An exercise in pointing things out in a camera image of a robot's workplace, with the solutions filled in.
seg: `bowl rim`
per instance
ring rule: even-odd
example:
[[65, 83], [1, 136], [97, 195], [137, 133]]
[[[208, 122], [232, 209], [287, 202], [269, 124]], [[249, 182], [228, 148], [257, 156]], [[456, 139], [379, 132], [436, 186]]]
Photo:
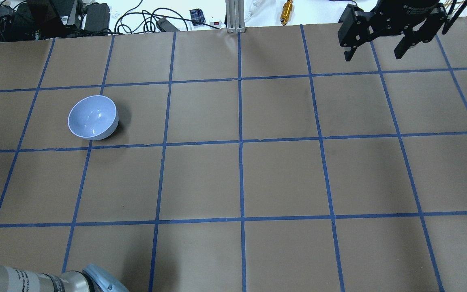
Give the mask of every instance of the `bowl rim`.
[[[109, 126], [107, 126], [107, 128], [106, 128], [104, 131], [102, 131], [102, 132], [100, 132], [100, 133], [98, 133], [98, 134], [96, 134], [96, 135], [89, 135], [89, 136], [78, 135], [78, 134], [75, 133], [75, 132], [72, 130], [72, 128], [71, 128], [70, 117], [71, 117], [71, 115], [72, 115], [72, 113], [73, 113], [73, 110], [79, 105], [79, 103], [85, 101], [85, 100], [88, 99], [88, 98], [92, 98], [92, 97], [103, 97], [103, 98], [106, 98], [107, 100], [109, 100], [109, 101], [111, 102], [111, 104], [113, 105], [113, 108], [115, 109], [115, 112], [114, 112], [114, 115], [115, 115], [115, 116], [113, 117], [113, 119], [112, 119], [111, 123], [109, 124]], [[73, 135], [75, 135], [75, 136], [77, 136], [77, 137], [79, 137], [79, 138], [83, 138], [83, 139], [95, 138], [95, 137], [98, 137], [98, 135], [102, 135], [102, 134], [105, 133], [105, 131], [107, 131], [111, 126], [113, 126], [113, 122], [114, 122], [115, 119], [116, 119], [117, 113], [118, 113], [118, 111], [117, 111], [117, 109], [116, 109], [115, 102], [114, 102], [111, 98], [109, 98], [109, 97], [107, 97], [107, 96], [104, 96], [104, 95], [100, 95], [100, 94], [95, 94], [95, 95], [92, 95], [92, 96], [88, 96], [88, 97], [85, 97], [85, 98], [81, 99], [81, 100], [78, 101], [75, 105], [73, 105], [72, 109], [70, 110], [70, 114], [68, 115], [68, 120], [67, 120], [68, 128], [70, 128], [70, 132], [71, 132]]]

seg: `bowl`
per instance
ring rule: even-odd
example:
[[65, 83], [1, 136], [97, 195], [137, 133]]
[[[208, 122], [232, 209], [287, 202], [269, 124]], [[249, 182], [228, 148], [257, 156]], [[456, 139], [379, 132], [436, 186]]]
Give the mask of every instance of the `bowl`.
[[79, 101], [70, 111], [68, 128], [77, 137], [102, 140], [118, 126], [115, 103], [108, 97], [93, 95]]

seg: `screwdriver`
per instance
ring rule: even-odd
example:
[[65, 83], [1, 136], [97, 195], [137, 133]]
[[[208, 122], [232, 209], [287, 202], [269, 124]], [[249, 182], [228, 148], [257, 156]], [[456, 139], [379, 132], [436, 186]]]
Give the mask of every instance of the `screwdriver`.
[[282, 7], [282, 14], [280, 15], [280, 23], [285, 26], [289, 21], [289, 16], [291, 15], [291, 10], [293, 9], [293, 0], [287, 0]]

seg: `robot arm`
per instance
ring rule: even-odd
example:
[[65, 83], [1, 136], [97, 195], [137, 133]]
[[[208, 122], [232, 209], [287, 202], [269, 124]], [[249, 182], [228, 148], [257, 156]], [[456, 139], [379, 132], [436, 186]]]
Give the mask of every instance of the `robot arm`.
[[378, 0], [370, 12], [348, 4], [339, 20], [343, 24], [338, 31], [340, 45], [345, 48], [345, 61], [352, 59], [359, 46], [388, 35], [404, 35], [394, 50], [395, 57], [401, 59], [417, 43], [432, 41], [443, 25], [445, 34], [466, 6], [467, 0], [448, 19], [439, 0]]

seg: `grid table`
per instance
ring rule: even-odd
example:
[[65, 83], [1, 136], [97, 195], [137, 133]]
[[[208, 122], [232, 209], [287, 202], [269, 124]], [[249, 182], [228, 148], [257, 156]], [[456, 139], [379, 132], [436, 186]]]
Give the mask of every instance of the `grid table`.
[[[467, 18], [0, 44], [0, 264], [136, 291], [467, 291]], [[115, 101], [102, 141], [66, 127]]]

